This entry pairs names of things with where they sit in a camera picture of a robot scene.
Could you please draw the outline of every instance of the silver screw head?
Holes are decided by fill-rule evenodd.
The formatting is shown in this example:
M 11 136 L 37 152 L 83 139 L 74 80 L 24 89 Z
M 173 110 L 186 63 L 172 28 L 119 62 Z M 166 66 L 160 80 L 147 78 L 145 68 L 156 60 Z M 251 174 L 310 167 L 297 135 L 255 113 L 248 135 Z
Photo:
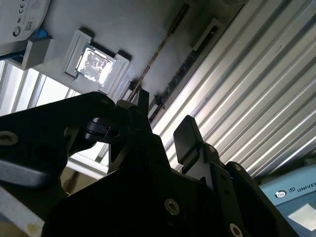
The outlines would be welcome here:
M 235 168 L 236 170 L 241 171 L 241 167 L 239 165 L 235 164 Z
M 237 225 L 235 225 L 234 223 L 229 224 L 229 229 L 234 237 L 243 237 L 240 228 Z
M 177 216 L 180 213 L 180 207 L 178 203 L 172 198 L 168 198 L 164 201 L 164 207 L 166 208 L 167 212 L 173 216 Z
M 11 131 L 0 131 L 0 146 L 12 146 L 18 143 L 18 136 Z

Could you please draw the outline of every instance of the logo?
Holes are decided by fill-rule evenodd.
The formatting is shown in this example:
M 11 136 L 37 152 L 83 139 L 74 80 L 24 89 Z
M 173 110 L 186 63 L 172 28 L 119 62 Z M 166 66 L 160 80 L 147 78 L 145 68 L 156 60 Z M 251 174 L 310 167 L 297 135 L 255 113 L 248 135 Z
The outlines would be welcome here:
M 21 33 L 21 27 L 17 26 L 14 28 L 14 31 L 12 34 L 14 37 L 17 37 L 17 36 L 19 36 L 20 33 Z
M 276 194 L 275 194 L 275 196 L 277 198 L 283 198 L 283 197 L 285 197 L 285 195 L 286 195 L 286 191 L 285 190 L 277 191 Z

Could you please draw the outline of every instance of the label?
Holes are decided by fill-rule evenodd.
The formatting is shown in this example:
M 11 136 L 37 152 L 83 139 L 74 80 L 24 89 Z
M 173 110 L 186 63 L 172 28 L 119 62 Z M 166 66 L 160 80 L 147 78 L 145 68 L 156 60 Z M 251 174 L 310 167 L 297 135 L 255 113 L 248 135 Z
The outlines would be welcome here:
M 0 44 L 26 40 L 46 14 L 46 0 L 0 0 Z

